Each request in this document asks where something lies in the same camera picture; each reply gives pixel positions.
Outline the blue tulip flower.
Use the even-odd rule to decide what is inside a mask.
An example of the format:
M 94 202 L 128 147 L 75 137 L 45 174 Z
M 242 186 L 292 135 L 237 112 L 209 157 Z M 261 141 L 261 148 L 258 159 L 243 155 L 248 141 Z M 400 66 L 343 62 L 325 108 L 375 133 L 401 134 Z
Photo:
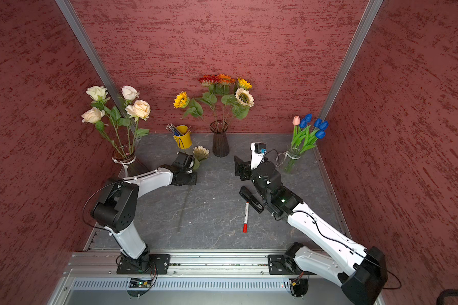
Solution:
M 304 152 L 309 151 L 316 146 L 316 142 L 318 139 L 323 139 L 326 133 L 324 130 L 315 130 L 309 135 L 304 137 L 304 144 L 300 149 L 300 154 L 304 154 Z
M 292 147 L 292 148 L 295 148 L 295 149 L 298 149 L 302 143 L 302 141 L 304 140 L 304 132 L 302 131 L 301 127 L 299 128 L 299 133 L 297 135 L 297 138 L 296 138 L 296 141 L 295 141 L 295 145 Z
M 322 124 L 319 126 L 320 131 L 326 130 L 327 127 L 328 127 L 328 122 L 327 121 L 323 121 Z
M 303 120 L 301 120 L 300 127 L 304 132 L 305 138 L 309 138 L 312 130 L 312 114 L 307 114 Z
M 314 137 L 316 133 L 318 133 L 320 131 L 320 128 L 319 126 L 322 124 L 322 120 L 320 118 L 318 118 L 317 120 L 315 120 L 313 126 L 314 126 L 314 129 L 313 131 L 310 133 L 310 136 L 311 137 Z

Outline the pink tulip bud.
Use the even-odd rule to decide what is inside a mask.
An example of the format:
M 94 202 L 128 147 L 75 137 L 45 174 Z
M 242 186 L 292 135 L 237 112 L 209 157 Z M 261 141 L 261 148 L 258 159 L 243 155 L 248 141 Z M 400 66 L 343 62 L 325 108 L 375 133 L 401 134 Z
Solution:
M 291 147 L 293 147 L 295 145 L 295 141 L 296 141 L 297 135 L 299 133 L 300 122 L 301 122 L 301 119 L 300 119 L 299 116 L 295 116 L 293 118 L 294 129 L 293 129 L 293 138 L 292 138 L 292 141 L 291 141 Z

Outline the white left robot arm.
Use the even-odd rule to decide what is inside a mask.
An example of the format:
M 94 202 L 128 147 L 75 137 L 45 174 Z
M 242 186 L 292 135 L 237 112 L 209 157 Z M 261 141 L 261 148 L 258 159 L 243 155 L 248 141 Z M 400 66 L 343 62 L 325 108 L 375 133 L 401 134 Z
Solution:
M 180 152 L 172 165 L 133 177 L 114 179 L 106 186 L 90 215 L 112 234 L 121 248 L 121 257 L 144 271 L 150 264 L 149 250 L 134 225 L 137 200 L 165 186 L 194 186 L 196 158 Z

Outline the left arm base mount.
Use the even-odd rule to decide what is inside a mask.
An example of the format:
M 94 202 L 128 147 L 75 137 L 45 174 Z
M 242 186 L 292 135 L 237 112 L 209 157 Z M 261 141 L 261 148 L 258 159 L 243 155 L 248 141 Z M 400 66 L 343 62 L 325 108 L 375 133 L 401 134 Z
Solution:
M 169 254 L 142 255 L 138 259 L 132 259 L 123 254 L 117 261 L 118 275 L 166 275 L 171 256 Z

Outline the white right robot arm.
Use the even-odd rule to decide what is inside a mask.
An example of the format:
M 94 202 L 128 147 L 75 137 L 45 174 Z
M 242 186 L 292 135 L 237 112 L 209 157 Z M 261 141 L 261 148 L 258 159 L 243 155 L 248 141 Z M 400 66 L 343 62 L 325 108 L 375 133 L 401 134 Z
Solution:
M 243 189 L 240 195 L 255 210 L 268 210 L 277 221 L 285 219 L 325 252 L 319 254 L 295 243 L 286 253 L 289 264 L 338 285 L 353 304 L 374 304 L 388 281 L 384 253 L 376 247 L 367 249 L 330 226 L 283 186 L 281 174 L 271 161 L 262 155 L 254 157 L 254 161 L 235 157 L 235 175 L 240 180 L 250 180 L 262 199 L 257 200 Z

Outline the yellow sunflower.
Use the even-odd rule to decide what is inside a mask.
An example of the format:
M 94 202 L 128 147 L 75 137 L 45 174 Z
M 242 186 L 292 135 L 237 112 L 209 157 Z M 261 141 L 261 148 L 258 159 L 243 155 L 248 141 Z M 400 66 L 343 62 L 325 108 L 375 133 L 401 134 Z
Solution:
M 247 82 L 246 80 L 242 79 L 242 78 L 238 78 L 237 79 L 237 89 L 243 89 L 243 90 L 250 90 L 252 89 L 252 85 Z
M 202 106 L 193 98 L 189 98 L 188 94 L 183 91 L 179 93 L 176 98 L 174 99 L 173 104 L 175 109 L 183 109 L 183 118 L 188 116 L 193 116 L 194 118 L 202 118 L 203 117 L 203 109 Z

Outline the red gerbera flower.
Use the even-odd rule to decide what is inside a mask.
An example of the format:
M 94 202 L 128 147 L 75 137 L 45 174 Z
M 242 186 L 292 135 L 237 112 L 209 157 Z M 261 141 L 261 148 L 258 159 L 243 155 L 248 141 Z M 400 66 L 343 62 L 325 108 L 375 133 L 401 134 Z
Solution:
M 204 75 L 198 79 L 198 82 L 207 90 L 206 93 L 202 94 L 199 99 L 203 103 L 207 104 L 214 114 L 214 118 L 217 121 L 216 103 L 218 98 L 215 95 L 216 85 L 219 82 L 218 75 Z

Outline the white rose flower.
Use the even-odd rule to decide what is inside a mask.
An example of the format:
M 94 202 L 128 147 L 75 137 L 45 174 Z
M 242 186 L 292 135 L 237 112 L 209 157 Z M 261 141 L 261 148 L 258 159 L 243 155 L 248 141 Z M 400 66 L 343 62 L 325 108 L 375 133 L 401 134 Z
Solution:
M 108 91 L 103 86 L 92 86 L 87 89 L 86 94 L 92 99 L 91 107 L 104 110 L 106 112 L 110 126 L 114 128 L 115 134 L 117 136 L 117 142 L 115 142 L 120 148 L 122 146 L 120 136 L 118 134 L 118 127 L 121 123 L 121 114 L 116 106 L 110 109 L 106 104 L 110 99 L 108 97 Z

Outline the pale pink rose flower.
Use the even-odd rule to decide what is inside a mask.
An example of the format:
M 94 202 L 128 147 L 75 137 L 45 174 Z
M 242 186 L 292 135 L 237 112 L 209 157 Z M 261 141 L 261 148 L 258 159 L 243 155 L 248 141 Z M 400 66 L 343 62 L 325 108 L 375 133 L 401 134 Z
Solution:
M 134 139 L 133 143 L 131 144 L 131 153 L 133 153 L 137 141 L 150 133 L 149 129 L 139 128 L 139 121 L 140 119 L 146 121 L 149 118 L 151 107 L 144 100 L 136 100 L 135 102 L 132 100 L 126 100 L 125 103 L 127 105 L 125 108 L 127 114 L 130 118 L 134 119 L 135 122 Z

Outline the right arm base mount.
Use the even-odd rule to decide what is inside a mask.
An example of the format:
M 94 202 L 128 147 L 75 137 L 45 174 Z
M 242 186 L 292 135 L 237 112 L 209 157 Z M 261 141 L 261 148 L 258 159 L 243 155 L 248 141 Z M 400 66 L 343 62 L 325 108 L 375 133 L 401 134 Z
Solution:
M 270 254 L 267 256 L 268 270 L 271 275 L 293 275 L 295 272 L 287 267 L 285 257 L 279 254 Z

